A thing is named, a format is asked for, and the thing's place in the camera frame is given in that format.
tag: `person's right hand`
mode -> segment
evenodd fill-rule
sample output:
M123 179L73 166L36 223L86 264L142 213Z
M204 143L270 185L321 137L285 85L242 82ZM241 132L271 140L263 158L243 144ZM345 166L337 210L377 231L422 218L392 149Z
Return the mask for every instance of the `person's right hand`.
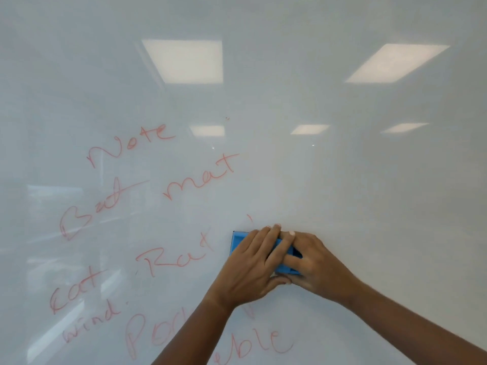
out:
M345 307L365 286L315 235L296 232L293 246L303 257L286 254L283 264L301 273L286 274L297 286Z

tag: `forearm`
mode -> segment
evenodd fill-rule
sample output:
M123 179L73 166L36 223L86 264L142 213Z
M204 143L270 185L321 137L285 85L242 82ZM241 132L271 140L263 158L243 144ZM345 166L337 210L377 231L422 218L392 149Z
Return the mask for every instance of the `forearm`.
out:
M205 365L231 313L204 298L152 365Z
M484 350L366 285L346 306L417 364L487 363Z

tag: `blue object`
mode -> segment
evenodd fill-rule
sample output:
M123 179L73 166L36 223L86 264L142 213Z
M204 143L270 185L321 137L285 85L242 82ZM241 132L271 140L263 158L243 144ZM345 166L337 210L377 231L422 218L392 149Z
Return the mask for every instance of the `blue object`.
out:
M237 248L237 246L242 242L242 240L247 236L248 232L233 232L232 236L232 245L230 246L230 254L232 254L233 250ZM281 243L282 239L276 239L276 243L274 243L274 246L272 247L272 250L274 250L277 245ZM293 246L289 247L289 250L287 250L287 253L289 255L296 256L297 258L302 258L303 255L296 250ZM275 272L280 272L280 273L287 273L287 274L300 274L299 271L291 269L284 264L280 264Z

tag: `person's left hand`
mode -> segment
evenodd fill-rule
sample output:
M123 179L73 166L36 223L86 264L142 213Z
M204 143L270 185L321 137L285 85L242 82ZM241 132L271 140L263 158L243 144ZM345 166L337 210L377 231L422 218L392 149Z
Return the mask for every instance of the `person's left hand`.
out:
M280 284L290 284L285 276L271 274L282 263L295 233L287 232L271 252L281 225L253 230L237 246L206 293L205 299L233 311L235 307L264 297Z

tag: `person's right arm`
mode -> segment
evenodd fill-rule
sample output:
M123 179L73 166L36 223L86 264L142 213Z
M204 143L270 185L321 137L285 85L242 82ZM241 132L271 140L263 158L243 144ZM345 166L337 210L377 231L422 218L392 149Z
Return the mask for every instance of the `person's right arm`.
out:
M346 307L417 364L487 364L487 352L390 300L361 282L320 239L298 233L293 245L303 255L283 263L301 273L291 281Z

